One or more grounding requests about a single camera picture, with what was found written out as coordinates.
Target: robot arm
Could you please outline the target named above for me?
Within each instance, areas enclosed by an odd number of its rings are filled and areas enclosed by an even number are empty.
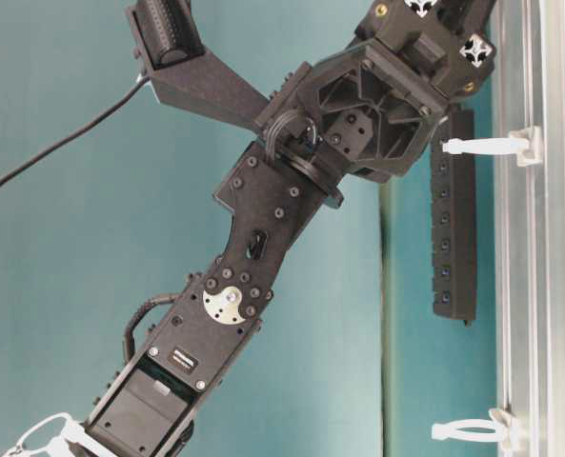
[[[302,64],[270,100],[202,44],[188,0],[138,0],[127,10],[135,56],[161,103],[257,137],[214,194],[232,214],[224,253],[132,320],[173,301],[138,350],[129,325],[127,364],[85,423],[92,440],[117,457],[182,450],[197,412],[261,329],[286,252],[321,206],[341,206],[343,177],[385,183],[405,174],[492,73],[484,25],[493,6],[377,0],[345,50]]]

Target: blue-green background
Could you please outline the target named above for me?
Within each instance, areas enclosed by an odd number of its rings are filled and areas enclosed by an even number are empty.
[[[193,3],[208,46],[267,94],[301,61],[345,47],[371,2]],[[132,84],[127,4],[0,0],[0,174]],[[136,307],[223,249],[230,219],[211,193],[250,140],[143,90],[1,192],[0,453],[49,414],[85,417],[121,364]],[[387,187],[382,327],[378,188],[349,178],[342,210],[323,209],[289,254],[264,330],[183,455],[381,455],[382,354],[390,455],[464,455],[431,443],[429,427],[494,401],[491,170],[481,172],[475,327],[430,312],[426,161]]]

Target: cable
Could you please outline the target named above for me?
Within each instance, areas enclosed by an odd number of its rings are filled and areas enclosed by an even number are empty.
[[[145,302],[145,304],[138,309],[126,325],[126,330],[123,332],[123,358],[128,364],[136,353],[136,344],[133,339],[133,331],[136,330],[138,324],[142,322],[147,314],[157,307],[162,305],[170,305],[180,297],[179,293],[164,293],[157,295]]]
[[[27,169],[31,168],[32,166],[36,165],[38,162],[40,162],[41,160],[43,160],[44,158],[46,158],[47,156],[49,156],[52,152],[55,152],[56,150],[62,148],[63,146],[67,145],[68,143],[70,143],[71,141],[79,138],[80,136],[83,136],[85,133],[87,133],[88,131],[92,130],[94,127],[98,126],[100,123],[102,123],[104,120],[106,120],[108,117],[110,117],[112,114],[114,114],[115,112],[117,112],[119,109],[121,109],[124,105],[126,105],[132,98],[133,96],[140,90],[142,89],[142,87],[147,84],[149,81],[151,81],[151,78],[149,77],[144,77],[142,79],[140,79],[134,86],[133,88],[131,88],[131,90],[121,99],[119,100],[116,104],[114,104],[112,107],[110,107],[109,109],[107,109],[106,111],[104,111],[102,114],[100,114],[98,117],[96,117],[95,119],[93,119],[91,122],[89,122],[87,125],[85,125],[84,127],[82,127],[79,130],[76,130],[74,133],[72,133],[71,135],[67,136],[66,138],[58,141],[57,143],[49,146],[48,148],[44,149],[43,151],[39,152],[38,154],[36,154],[34,157],[32,157],[28,162],[25,162],[24,164],[22,164],[21,166],[19,166],[17,169],[14,169],[13,171],[11,171],[10,173],[2,176],[0,178],[0,188],[2,188],[3,186],[5,186],[9,181],[11,181],[12,179],[16,178],[17,176],[19,176],[20,174],[22,174],[24,171],[26,171]]]

